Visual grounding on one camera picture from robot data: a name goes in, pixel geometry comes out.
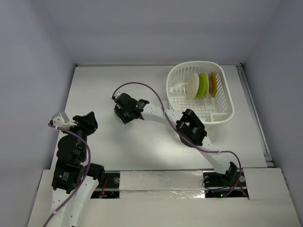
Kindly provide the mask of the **lime green plate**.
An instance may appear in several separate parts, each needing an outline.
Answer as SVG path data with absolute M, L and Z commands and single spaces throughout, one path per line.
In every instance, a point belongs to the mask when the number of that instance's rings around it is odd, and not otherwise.
M 205 91 L 207 90 L 208 76 L 206 73 L 200 73 L 199 75 L 199 86 L 196 94 L 196 98 L 203 98 Z

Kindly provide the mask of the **white plastic dish rack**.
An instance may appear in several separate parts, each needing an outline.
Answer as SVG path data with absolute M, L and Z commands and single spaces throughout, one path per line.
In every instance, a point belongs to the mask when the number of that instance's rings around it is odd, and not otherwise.
M 169 107 L 191 109 L 208 125 L 228 122 L 234 105 L 221 66 L 211 61 L 188 61 L 173 67 L 166 80 Z

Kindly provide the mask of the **beige speckled plate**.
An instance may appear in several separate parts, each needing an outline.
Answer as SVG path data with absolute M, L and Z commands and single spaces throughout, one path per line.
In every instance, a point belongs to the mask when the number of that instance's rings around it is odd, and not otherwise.
M 208 77 L 207 90 L 205 91 L 205 98 L 210 97 L 211 79 Z

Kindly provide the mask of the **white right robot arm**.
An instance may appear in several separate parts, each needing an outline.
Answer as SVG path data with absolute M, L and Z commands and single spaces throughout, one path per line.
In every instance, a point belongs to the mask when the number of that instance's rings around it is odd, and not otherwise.
M 194 111 L 172 111 L 147 100 L 136 100 L 121 92 L 116 93 L 112 99 L 116 104 L 114 111 L 124 124 L 141 119 L 171 126 L 184 145 L 197 149 L 211 164 L 222 185 L 230 185 L 235 180 L 237 166 L 223 151 L 215 149 L 205 126 Z

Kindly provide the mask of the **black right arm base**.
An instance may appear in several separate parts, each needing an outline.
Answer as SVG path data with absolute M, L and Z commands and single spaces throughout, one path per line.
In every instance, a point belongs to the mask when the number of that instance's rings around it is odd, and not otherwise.
M 225 198 L 226 194 L 237 183 L 233 191 L 227 196 L 227 198 L 248 198 L 249 193 L 246 184 L 246 178 L 244 173 L 237 172 L 236 176 L 232 180 L 228 180 L 222 176 L 219 176 L 216 172 L 204 172 L 203 173 L 202 186 L 205 188 L 206 198 Z

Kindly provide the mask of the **mustard yellow plate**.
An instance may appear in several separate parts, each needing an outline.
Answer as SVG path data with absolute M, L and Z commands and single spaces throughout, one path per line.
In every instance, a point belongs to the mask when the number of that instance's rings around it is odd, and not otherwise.
M 215 72 L 209 74 L 209 94 L 212 98 L 215 98 L 217 94 L 217 79 Z

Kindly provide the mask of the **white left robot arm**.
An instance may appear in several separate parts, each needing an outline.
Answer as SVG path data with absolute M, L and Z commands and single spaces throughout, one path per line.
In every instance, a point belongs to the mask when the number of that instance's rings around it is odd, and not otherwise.
M 105 181 L 102 165 L 91 162 L 87 137 L 98 123 L 94 112 L 69 120 L 65 112 L 52 116 L 49 127 L 65 134 L 57 144 L 52 179 L 51 214 L 45 227 L 76 227 L 94 190 Z

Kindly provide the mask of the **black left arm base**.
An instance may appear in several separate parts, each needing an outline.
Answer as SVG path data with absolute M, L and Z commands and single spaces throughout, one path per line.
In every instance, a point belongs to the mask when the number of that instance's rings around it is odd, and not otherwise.
M 105 172 L 105 178 L 94 190 L 92 199 L 118 199 L 120 197 L 120 172 Z

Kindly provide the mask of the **cream plate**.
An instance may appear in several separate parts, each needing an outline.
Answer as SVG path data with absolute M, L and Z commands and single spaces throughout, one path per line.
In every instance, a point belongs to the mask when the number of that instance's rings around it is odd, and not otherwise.
M 197 95 L 199 83 L 199 76 L 197 73 L 193 73 L 190 77 L 188 77 L 186 84 L 186 95 L 188 98 L 194 98 Z

